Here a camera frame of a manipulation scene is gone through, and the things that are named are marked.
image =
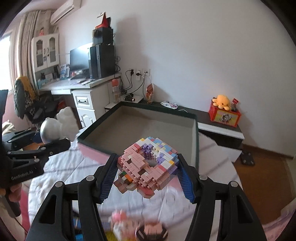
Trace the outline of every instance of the cabinet door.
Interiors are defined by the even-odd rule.
[[[31,59],[34,66],[34,72],[47,68],[45,36],[39,36],[32,39]]]
[[[96,121],[94,110],[77,108],[82,127],[89,127]]]
[[[49,34],[46,36],[47,67],[59,64],[59,35]]]

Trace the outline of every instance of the metal bolt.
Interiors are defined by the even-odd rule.
[[[93,179],[94,179],[93,175],[89,175],[89,176],[86,177],[86,180],[89,181],[89,182],[92,181]]]
[[[203,180],[203,181],[207,180],[207,176],[206,175],[200,175],[200,180]]]
[[[235,182],[235,181],[232,181],[232,182],[230,183],[230,185],[231,185],[232,187],[236,188],[236,187],[238,186],[238,183]]]
[[[57,182],[57,183],[55,184],[55,186],[56,186],[57,188],[60,188],[61,186],[63,186],[63,183],[62,183],[61,181],[59,181],[59,182]]]

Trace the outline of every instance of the open cardboard box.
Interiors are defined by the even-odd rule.
[[[78,143],[84,155],[104,163],[108,159],[104,154],[121,156],[130,145],[147,137],[161,139],[198,170],[197,116],[185,111],[120,102],[88,127]]]

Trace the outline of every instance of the bed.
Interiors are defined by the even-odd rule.
[[[101,163],[106,162],[108,156],[101,158],[106,159],[100,160]],[[77,140],[71,143],[68,151],[50,157],[44,166],[44,174],[34,178],[30,185],[28,194],[30,223],[33,222],[46,195],[57,181],[61,180],[66,184],[79,182],[86,176],[94,174],[100,165],[81,153]],[[229,183],[234,180],[242,186],[227,154],[212,139],[201,133],[199,133],[199,173],[207,175],[215,182]],[[185,240],[195,205],[185,198],[175,177],[163,190],[156,191],[151,199],[143,198],[137,191],[121,194],[113,185],[108,199],[98,205],[102,221],[106,221],[112,211],[118,209],[124,209],[128,214],[141,216],[144,219],[158,219],[169,229],[168,240],[180,241]],[[77,201],[73,201],[73,210],[79,212]],[[216,201],[211,240],[217,239],[219,217],[220,201]]]

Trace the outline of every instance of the air conditioner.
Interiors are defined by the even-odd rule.
[[[50,18],[51,25],[56,25],[59,21],[80,8],[81,0],[68,0]]]

